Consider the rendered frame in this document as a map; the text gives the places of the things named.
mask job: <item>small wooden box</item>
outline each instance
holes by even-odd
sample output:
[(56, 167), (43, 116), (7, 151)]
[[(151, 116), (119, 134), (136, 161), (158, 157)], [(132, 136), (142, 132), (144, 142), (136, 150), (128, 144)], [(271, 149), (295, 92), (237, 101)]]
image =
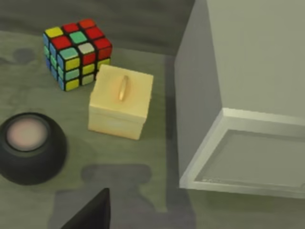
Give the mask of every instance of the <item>small wooden box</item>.
[(90, 96), (88, 129), (138, 140), (152, 86), (152, 75), (101, 65)]

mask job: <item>black bowl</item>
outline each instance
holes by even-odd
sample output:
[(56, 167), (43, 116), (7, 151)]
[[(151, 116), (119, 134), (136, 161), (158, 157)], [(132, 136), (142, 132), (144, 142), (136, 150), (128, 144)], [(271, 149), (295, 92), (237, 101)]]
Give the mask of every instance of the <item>black bowl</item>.
[(17, 114), (0, 126), (0, 173), (11, 182), (46, 182), (59, 173), (66, 156), (65, 134), (48, 116)]

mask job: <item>yellow handle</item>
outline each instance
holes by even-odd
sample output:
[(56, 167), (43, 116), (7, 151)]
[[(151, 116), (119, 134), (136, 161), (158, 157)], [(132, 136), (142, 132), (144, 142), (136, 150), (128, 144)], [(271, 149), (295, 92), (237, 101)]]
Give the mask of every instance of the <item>yellow handle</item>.
[(128, 83), (128, 76), (125, 75), (123, 80), (122, 80), (121, 89), (120, 89), (120, 93), (119, 93), (119, 100), (120, 101), (124, 100), (127, 83)]

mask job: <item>rubik's cube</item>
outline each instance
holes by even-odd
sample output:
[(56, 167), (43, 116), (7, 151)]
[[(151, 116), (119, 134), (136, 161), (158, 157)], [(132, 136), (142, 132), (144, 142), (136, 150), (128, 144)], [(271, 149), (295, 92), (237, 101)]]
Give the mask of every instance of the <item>rubik's cube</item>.
[(110, 64), (112, 44), (91, 19), (43, 33), (46, 64), (64, 91), (95, 80), (101, 64)]

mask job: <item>blue square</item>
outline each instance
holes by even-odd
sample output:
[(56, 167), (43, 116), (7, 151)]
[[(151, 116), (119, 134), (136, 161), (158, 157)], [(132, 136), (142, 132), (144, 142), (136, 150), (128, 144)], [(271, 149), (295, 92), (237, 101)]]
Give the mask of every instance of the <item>blue square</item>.
[(65, 84), (63, 83), (61, 78), (58, 78), (58, 84), (59, 84), (59, 87), (64, 91), (65, 90)]
[(55, 68), (53, 66), (51, 66), (51, 73), (52, 73), (54, 79), (57, 81), (57, 71), (55, 70)]
[(51, 62), (48, 58), (46, 58), (46, 64), (49, 70), (51, 70)]
[(56, 59), (56, 49), (51, 43), (50, 43), (50, 52), (51, 55)]
[(64, 69), (63, 59), (59, 54), (57, 55), (57, 64), (60, 66), (61, 69)]
[(49, 38), (47, 37), (46, 34), (43, 34), (43, 43), (45, 46), (49, 48)]

